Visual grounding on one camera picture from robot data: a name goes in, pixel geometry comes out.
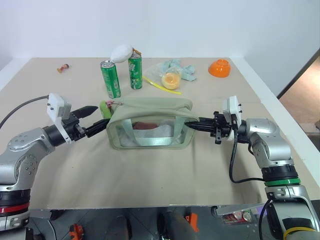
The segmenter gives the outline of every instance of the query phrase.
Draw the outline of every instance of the beige tabletop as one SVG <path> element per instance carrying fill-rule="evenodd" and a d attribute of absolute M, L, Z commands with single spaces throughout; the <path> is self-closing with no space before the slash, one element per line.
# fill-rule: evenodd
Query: beige tabletop
<path fill-rule="evenodd" d="M 103 58 L 33 58 L 0 91 L 0 119 L 20 103 L 48 93 L 57 93 L 72 103 L 72 109 L 98 105 L 108 100 L 100 70 Z M 164 58 L 144 58 L 143 69 L 164 62 Z M 197 80 L 182 81 L 182 95 L 162 91 L 144 82 L 140 90 L 130 87 L 128 64 L 117 64 L 123 97 L 171 97 L 192 100 L 199 117 L 213 117 L 222 110 L 222 102 L 237 95 L 242 103 L 242 117 L 272 116 L 259 97 L 230 61 L 227 78 L 211 76 L 207 69 L 215 58 L 183 58 L 182 65 L 196 68 Z M 70 68 L 58 73 L 63 64 Z M 25 106 L 0 130 L 0 152 L 15 135 L 36 127 L 51 125 L 46 100 Z M 80 121 L 89 127 L 101 119 L 97 110 Z M 231 183 L 229 161 L 232 142 L 214 144 L 209 133 L 196 132 L 191 144 L 180 150 L 115 150 L 107 133 L 64 144 L 45 157 L 39 165 L 31 191 L 33 209 L 130 208 L 170 205 L 255 204 L 266 201 L 262 182 Z M 309 171 L 292 150 L 295 167 L 311 199 L 320 198 L 320 189 Z M 261 171 L 239 144 L 234 164 L 234 178 L 261 177 Z"/>

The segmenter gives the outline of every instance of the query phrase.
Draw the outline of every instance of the light blue cloth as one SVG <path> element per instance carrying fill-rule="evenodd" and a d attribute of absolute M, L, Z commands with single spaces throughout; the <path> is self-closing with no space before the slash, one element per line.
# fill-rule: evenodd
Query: light blue cloth
<path fill-rule="evenodd" d="M 196 72 L 196 68 L 193 65 L 181 66 L 181 59 L 175 58 L 162 63 L 161 70 L 165 73 L 169 68 L 175 67 L 181 72 L 181 78 L 187 81 L 194 81 L 197 79 L 193 74 Z"/>

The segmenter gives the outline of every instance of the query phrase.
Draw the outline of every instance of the cable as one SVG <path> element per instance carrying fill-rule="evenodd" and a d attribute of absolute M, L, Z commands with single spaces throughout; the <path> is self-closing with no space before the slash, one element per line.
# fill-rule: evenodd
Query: cable
<path fill-rule="evenodd" d="M 251 142 L 248 145 L 248 151 L 254 156 L 254 152 L 251 150 Z"/>
<path fill-rule="evenodd" d="M 30 99 L 22 104 L 20 104 L 19 106 L 17 106 L 15 109 L 13 109 L 7 116 L 5 116 L 5 118 L 2 120 L 2 122 L 0 122 L 0 129 L 2 128 L 2 126 L 5 124 L 5 122 L 8 120 L 8 118 L 11 117 L 12 114 L 14 114 L 16 111 L 18 111 L 20 108 L 22 108 L 23 106 L 29 104 L 29 103 L 32 103 L 32 102 L 35 102 L 35 101 L 38 101 L 38 100 L 41 100 L 41 99 L 49 99 L 49 95 L 46 95 L 46 96 L 40 96 L 40 97 L 36 97 L 36 98 L 33 98 L 33 99 Z"/>
<path fill-rule="evenodd" d="M 233 141 L 233 149 L 232 149 L 232 154 L 231 154 L 231 159 L 230 159 L 230 165 L 229 165 L 229 178 L 231 182 L 235 184 L 240 184 L 243 182 L 248 182 L 248 181 L 263 181 L 262 178 L 257 178 L 257 177 L 250 177 L 250 178 L 245 178 L 241 180 L 234 180 L 233 177 L 233 168 L 234 168 L 234 162 L 235 162 L 235 156 L 236 156 L 236 151 L 237 151 L 237 145 L 238 145 L 238 130 L 234 129 L 234 141 Z"/>
<path fill-rule="evenodd" d="M 52 225 L 51 221 L 48 219 L 48 223 L 53 231 L 53 237 L 54 237 L 54 240 L 57 240 L 57 234 L 56 234 L 56 230 L 54 228 L 54 226 Z"/>
<path fill-rule="evenodd" d="M 267 208 L 267 205 L 271 202 L 272 200 L 271 199 L 268 199 L 268 201 L 266 201 L 266 203 L 264 204 L 262 210 L 261 210 L 261 213 L 260 213 L 260 217 L 259 217 L 259 223 L 258 223 L 258 231 L 259 231 L 259 238 L 260 240 L 264 240 L 264 237 L 262 235 L 262 218 L 264 217 L 264 213 L 265 213 L 265 210 Z"/>

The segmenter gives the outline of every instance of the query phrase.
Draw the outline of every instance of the orange cup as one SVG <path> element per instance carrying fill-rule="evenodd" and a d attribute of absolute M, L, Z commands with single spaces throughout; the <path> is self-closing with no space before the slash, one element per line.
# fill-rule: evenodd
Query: orange cup
<path fill-rule="evenodd" d="M 208 72 L 215 77 L 225 78 L 229 76 L 230 68 L 227 60 L 219 59 L 210 65 Z"/>

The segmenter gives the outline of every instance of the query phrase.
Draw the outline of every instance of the green cylinder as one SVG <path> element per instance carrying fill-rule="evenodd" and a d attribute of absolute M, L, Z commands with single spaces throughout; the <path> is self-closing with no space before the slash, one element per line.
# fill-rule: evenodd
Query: green cylinder
<path fill-rule="evenodd" d="M 128 59 L 130 85 L 132 89 L 142 88 L 142 58 L 141 55 L 134 52 Z"/>
<path fill-rule="evenodd" d="M 116 65 L 107 60 L 100 63 L 100 68 L 109 98 L 115 99 L 121 97 Z"/>

